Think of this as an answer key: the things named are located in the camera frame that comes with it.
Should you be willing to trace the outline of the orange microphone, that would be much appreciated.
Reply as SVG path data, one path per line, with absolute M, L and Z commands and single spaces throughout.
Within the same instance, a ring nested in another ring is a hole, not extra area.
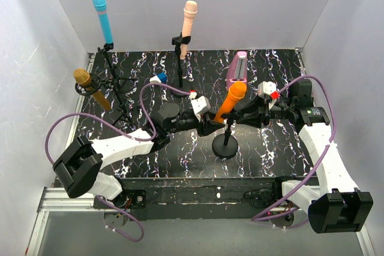
M 215 115 L 214 121 L 223 123 L 223 115 L 228 114 L 233 110 L 236 104 L 245 97 L 246 91 L 247 85 L 244 82 L 234 82 L 228 90 L 226 99 Z

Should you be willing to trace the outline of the black round-base mic stand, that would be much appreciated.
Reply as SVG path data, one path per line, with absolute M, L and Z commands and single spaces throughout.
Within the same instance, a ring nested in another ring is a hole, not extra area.
M 172 38 L 172 45 L 175 46 L 175 55 L 177 57 L 177 76 L 171 83 L 171 87 L 175 90 L 171 90 L 171 93 L 177 98 L 185 98 L 187 92 L 193 88 L 192 82 L 183 78 L 183 69 L 181 67 L 181 45 L 188 44 L 191 40 L 190 36 L 183 37 L 182 33 L 179 36 Z

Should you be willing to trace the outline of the shock-mount tripod mic stand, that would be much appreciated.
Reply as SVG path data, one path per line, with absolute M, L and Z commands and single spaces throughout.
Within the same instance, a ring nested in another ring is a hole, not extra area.
M 128 81 L 126 77 L 117 77 L 117 79 L 110 78 L 101 80 L 95 74 L 82 74 L 75 77 L 75 91 L 81 96 L 92 96 L 94 100 L 107 112 L 111 111 L 112 105 L 107 100 L 106 96 L 102 93 L 101 88 L 112 89 L 118 88 L 118 85 L 123 87 Z

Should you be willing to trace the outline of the black tripod mic stand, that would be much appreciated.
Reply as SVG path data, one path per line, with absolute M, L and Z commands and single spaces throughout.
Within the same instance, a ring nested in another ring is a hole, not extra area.
M 132 124 L 133 121 L 131 120 L 131 117 L 128 114 L 128 109 L 125 105 L 125 101 L 122 99 L 123 97 L 123 90 L 122 88 L 126 84 L 126 82 L 135 82 L 137 78 L 135 77 L 121 77 L 118 76 L 116 73 L 116 65 L 112 64 L 111 60 L 109 59 L 109 51 L 114 48 L 113 43 L 105 43 L 104 46 L 98 47 L 98 53 L 101 53 L 104 56 L 104 59 L 106 60 L 108 67 L 109 67 L 109 72 L 110 72 L 110 77 L 108 80 L 105 81 L 105 84 L 108 88 L 111 88 L 113 92 L 115 93 L 115 96 L 118 100 L 118 112 L 120 112 L 119 117 L 113 122 L 113 126 L 115 127 L 116 124 L 120 121 L 123 121 L 128 124 Z

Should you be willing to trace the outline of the pink microphone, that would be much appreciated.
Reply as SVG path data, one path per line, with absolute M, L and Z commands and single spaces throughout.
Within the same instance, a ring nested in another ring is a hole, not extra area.
M 197 2 L 187 1 L 184 7 L 184 22 L 182 26 L 182 38 L 190 37 L 194 18 L 197 14 Z

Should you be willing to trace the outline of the gold microphone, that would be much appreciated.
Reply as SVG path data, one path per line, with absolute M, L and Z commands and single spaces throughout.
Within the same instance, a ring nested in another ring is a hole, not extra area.
M 75 79 L 75 91 L 82 96 L 92 96 L 105 111 L 111 111 L 111 104 L 100 91 L 100 81 L 93 79 L 91 74 L 83 68 L 77 68 L 73 72 Z

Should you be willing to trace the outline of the blue microphone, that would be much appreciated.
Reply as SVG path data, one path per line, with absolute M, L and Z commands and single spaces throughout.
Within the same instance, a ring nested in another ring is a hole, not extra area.
M 107 15 L 106 0 L 92 0 L 92 3 L 98 15 L 105 43 L 113 44 L 112 30 Z

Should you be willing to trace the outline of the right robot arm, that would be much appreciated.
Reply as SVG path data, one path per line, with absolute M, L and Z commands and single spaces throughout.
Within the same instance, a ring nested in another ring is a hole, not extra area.
M 318 234 L 361 231 L 373 198 L 369 192 L 360 191 L 348 174 L 334 143 L 335 132 L 334 122 L 304 125 L 299 136 L 316 163 L 302 181 L 283 181 L 282 195 L 252 221 L 270 220 L 268 212 L 289 200 L 306 212 L 307 221 Z

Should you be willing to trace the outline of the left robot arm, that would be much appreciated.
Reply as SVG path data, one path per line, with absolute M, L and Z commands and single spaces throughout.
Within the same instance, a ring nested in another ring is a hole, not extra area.
M 181 112 L 176 103 L 165 103 L 150 119 L 157 130 L 151 137 L 148 124 L 127 135 L 104 140 L 77 137 L 54 162 L 53 170 L 70 198 L 86 193 L 115 201 L 123 192 L 119 180 L 102 169 L 120 160 L 148 155 L 170 143 L 170 134 L 196 130 L 201 137 L 224 127 L 214 114 L 199 103 L 196 109 Z

